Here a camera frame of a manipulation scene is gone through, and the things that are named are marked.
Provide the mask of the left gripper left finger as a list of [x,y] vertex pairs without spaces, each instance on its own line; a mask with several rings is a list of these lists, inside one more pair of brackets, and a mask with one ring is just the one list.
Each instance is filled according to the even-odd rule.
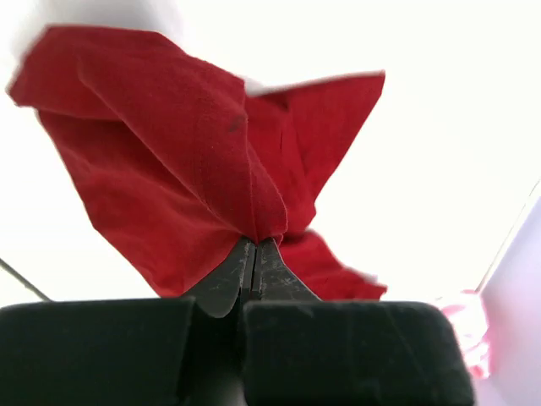
[[191,298],[207,315],[214,318],[227,316],[235,304],[250,296],[256,245],[241,238],[226,259],[202,278],[182,298]]

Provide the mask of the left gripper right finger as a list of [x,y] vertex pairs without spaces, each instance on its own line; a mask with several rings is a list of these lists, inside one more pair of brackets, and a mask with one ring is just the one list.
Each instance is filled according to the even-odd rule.
[[256,248],[251,299],[320,301],[320,298],[286,266],[274,239],[266,239]]

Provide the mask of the red t shirt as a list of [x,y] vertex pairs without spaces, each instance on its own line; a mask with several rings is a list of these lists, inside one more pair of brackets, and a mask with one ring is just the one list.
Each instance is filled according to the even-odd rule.
[[251,96],[242,79],[145,30],[47,28],[8,87],[33,108],[93,227],[161,296],[274,239],[326,300],[380,299],[309,224],[380,99],[382,72]]

